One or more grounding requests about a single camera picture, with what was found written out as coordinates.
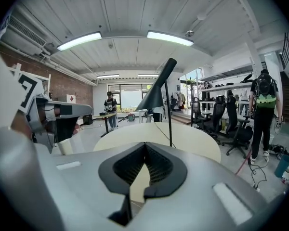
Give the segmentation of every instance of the lamp shade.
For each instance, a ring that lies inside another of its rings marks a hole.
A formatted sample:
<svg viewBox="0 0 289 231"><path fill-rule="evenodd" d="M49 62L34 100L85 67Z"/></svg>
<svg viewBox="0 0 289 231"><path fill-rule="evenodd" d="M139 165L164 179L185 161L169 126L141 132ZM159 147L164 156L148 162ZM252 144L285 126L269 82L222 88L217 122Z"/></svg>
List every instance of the lamp shade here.
<svg viewBox="0 0 289 231"><path fill-rule="evenodd" d="M158 86L152 86L141 100L136 110L152 109L164 106L162 90Z"/></svg>
<svg viewBox="0 0 289 231"><path fill-rule="evenodd" d="M154 82L148 93L145 95L145 97L141 100L140 104L136 108L136 111L164 106L161 87L168 79L169 75L173 71L176 64L177 64L176 60L169 58L163 70L160 72L158 78L156 79L156 81Z"/></svg>

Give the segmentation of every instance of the stair railing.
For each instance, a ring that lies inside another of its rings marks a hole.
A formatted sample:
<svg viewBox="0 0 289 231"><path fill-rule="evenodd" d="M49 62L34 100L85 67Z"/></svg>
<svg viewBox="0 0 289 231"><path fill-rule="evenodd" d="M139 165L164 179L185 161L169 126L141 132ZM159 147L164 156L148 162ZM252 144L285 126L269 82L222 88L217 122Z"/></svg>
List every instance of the stair railing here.
<svg viewBox="0 0 289 231"><path fill-rule="evenodd" d="M285 33L283 51L282 51L282 54L279 56L280 56L283 68L285 69L289 61L289 32Z"/></svg>

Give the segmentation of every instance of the white round table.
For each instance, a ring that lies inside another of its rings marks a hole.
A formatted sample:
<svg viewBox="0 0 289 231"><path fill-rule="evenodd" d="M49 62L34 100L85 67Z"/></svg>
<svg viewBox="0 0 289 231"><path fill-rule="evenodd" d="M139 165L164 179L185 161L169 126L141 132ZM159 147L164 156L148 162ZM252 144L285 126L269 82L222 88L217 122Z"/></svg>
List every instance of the white round table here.
<svg viewBox="0 0 289 231"><path fill-rule="evenodd" d="M205 132L187 125L172 124L172 143L180 150L221 161L221 151L217 143ZM133 142L153 142L170 145L168 123L142 123L112 131L101 138L94 151L110 149ZM131 199L144 202L144 189L149 186L149 171L144 165L131 185Z"/></svg>

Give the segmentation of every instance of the white sneakers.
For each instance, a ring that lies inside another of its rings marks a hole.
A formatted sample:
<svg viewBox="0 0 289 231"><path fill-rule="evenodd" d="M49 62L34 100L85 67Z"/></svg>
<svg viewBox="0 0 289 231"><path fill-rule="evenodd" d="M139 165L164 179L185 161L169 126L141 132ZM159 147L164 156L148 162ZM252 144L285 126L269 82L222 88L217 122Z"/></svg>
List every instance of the white sneakers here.
<svg viewBox="0 0 289 231"><path fill-rule="evenodd" d="M265 161L268 162L269 159L270 159L270 154L269 154L269 152L268 152L268 151L264 151L264 152L263 152L263 157L264 157ZM251 164L251 165L254 165L254 164L255 164L255 161L256 161L256 158L252 158L252 157L250 156L250 164Z"/></svg>
<svg viewBox="0 0 289 231"><path fill-rule="evenodd" d="M264 157L265 161L268 162L269 159L270 159L270 158L269 158L269 157L270 157L269 152L268 152L268 151L264 151L264 152L263 152L263 157Z"/></svg>
<svg viewBox="0 0 289 231"><path fill-rule="evenodd" d="M251 165L254 165L255 161L256 161L256 158L252 158L252 157L250 156L250 164L251 164Z"/></svg>

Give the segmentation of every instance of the office chair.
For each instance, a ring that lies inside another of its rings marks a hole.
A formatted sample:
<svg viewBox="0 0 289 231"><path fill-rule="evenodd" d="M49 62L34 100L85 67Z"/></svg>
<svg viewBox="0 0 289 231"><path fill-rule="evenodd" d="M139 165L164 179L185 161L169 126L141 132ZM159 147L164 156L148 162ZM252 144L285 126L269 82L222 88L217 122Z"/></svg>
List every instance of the office chair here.
<svg viewBox="0 0 289 231"><path fill-rule="evenodd" d="M229 125L226 129L226 134L233 138L232 142L223 142L222 146L225 144L230 144L232 147L227 151L226 155L229 156L229 153L238 148L242 154L243 158L246 158L245 152L242 150L241 146L245 147L245 150L248 149L248 145L252 138L252 129L245 128L246 124L249 123L248 116L245 115L245 120L238 119L236 115L236 99L233 96L228 96L227 99L227 111L229 115Z"/></svg>
<svg viewBox="0 0 289 231"><path fill-rule="evenodd" d="M190 103L191 103L191 108L192 108L192 112L191 112L191 127L193 126L193 124L195 124L195 125L198 126L198 127L195 127L195 128L199 128L199 129L204 130L204 122L210 121L210 118L208 116L211 113L207 113L206 117L203 117L201 115L199 98L195 97L194 100L192 100Z"/></svg>
<svg viewBox="0 0 289 231"><path fill-rule="evenodd" d="M217 136L218 132L222 130L221 119L225 109L226 109L225 97L218 96L215 99L212 118L210 121L204 122L203 127L203 130L206 133L208 133L217 142L218 145L221 144L221 141L217 139Z"/></svg>
<svg viewBox="0 0 289 231"><path fill-rule="evenodd" d="M170 111L171 111L171 115L172 115L172 111L174 110L175 106L177 105L178 101L176 98L173 97L173 95L171 95L171 100L170 100Z"/></svg>

